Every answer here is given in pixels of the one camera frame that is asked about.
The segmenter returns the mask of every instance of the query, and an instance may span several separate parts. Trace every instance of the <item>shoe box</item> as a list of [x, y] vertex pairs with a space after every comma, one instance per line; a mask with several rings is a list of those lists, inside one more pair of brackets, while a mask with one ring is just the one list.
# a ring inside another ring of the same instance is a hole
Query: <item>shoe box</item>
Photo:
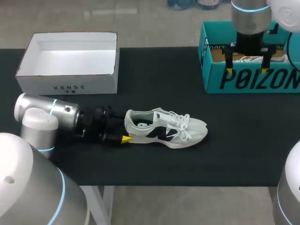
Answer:
[[118, 67], [117, 33], [37, 33], [16, 79], [32, 95], [113, 94]]
[[[274, 29], [272, 22], [269, 29]], [[264, 35], [264, 42], [277, 44], [274, 57], [281, 57], [286, 51], [289, 32], [279, 27], [278, 33]], [[294, 34], [290, 41], [290, 56], [300, 68], [300, 35]], [[222, 49], [236, 42], [236, 30], [231, 21], [207, 21], [202, 24], [199, 43], [199, 59], [204, 86], [207, 93], [298, 93], [300, 75], [289, 62], [271, 62], [270, 68], [262, 74], [260, 62], [238, 62], [244, 55], [233, 54], [233, 70], [225, 67]]]

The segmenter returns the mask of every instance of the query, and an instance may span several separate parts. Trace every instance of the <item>white shoe box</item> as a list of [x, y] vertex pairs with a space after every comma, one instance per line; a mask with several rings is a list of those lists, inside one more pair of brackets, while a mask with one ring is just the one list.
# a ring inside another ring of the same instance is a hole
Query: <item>white shoe box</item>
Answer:
[[117, 93], [117, 40], [110, 32], [34, 34], [16, 78], [32, 95]]

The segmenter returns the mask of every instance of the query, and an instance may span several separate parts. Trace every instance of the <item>cable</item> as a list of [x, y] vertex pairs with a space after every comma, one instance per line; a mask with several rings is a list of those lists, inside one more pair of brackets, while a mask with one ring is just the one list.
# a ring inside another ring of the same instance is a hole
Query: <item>cable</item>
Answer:
[[300, 69], [298, 69], [296, 67], [296, 65], [293, 63], [293, 61], [291, 60], [291, 57], [290, 57], [290, 40], [291, 40], [291, 36], [292, 36], [292, 32], [289, 34], [289, 37], [287, 38], [287, 42], [286, 42], [286, 55], [287, 55], [287, 58], [290, 62], [290, 64], [292, 65], [292, 67], [294, 67], [294, 69], [296, 69], [299, 73], [300, 73]]

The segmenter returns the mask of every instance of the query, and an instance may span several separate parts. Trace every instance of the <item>black n logo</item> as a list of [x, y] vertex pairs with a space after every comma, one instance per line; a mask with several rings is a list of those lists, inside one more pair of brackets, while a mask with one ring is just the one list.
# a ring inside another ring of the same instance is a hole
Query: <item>black n logo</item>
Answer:
[[160, 140], [169, 142], [174, 138], [174, 136], [171, 136], [171, 135], [178, 133], [178, 131], [175, 129], [171, 129], [168, 132], [168, 134], [166, 132], [167, 132], [166, 127], [156, 127], [146, 137], [152, 137], [152, 138], [157, 137]]

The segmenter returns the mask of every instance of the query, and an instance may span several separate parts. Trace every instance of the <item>black table mat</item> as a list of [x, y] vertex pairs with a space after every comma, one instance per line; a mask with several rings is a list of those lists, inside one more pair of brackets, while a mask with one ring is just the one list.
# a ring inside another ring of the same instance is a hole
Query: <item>black table mat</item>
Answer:
[[[15, 72], [24, 50], [0, 50], [0, 132], [19, 134]], [[299, 94], [209, 95], [196, 47], [122, 48], [118, 94], [67, 96], [87, 106], [147, 111], [162, 107], [208, 124], [209, 138], [188, 149], [160, 144], [69, 144], [53, 162], [79, 185], [275, 186], [300, 140]]]

